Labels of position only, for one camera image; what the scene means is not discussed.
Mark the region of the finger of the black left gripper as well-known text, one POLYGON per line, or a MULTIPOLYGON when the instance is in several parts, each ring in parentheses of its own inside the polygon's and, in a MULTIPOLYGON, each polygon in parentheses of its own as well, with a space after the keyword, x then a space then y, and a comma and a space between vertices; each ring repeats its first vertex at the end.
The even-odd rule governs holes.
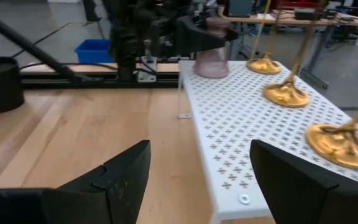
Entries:
POLYGON ((175 55, 224 47, 227 41, 237 39, 239 33, 222 17, 207 17, 194 23, 189 16, 176 20, 175 55))

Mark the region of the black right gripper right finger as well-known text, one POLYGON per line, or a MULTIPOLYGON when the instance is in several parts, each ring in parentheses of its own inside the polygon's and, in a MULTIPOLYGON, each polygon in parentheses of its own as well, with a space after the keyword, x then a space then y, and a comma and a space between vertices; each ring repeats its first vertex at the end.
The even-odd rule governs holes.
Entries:
POLYGON ((358 224, 358 181, 256 139, 250 161, 276 223, 358 224))

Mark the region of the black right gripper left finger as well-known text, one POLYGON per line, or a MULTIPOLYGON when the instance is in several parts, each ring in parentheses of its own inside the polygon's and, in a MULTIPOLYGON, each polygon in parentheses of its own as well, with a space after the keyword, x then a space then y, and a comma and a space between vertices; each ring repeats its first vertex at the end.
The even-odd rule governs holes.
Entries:
POLYGON ((45 223, 135 223, 149 179, 151 142, 141 140, 91 171, 42 194, 45 223))

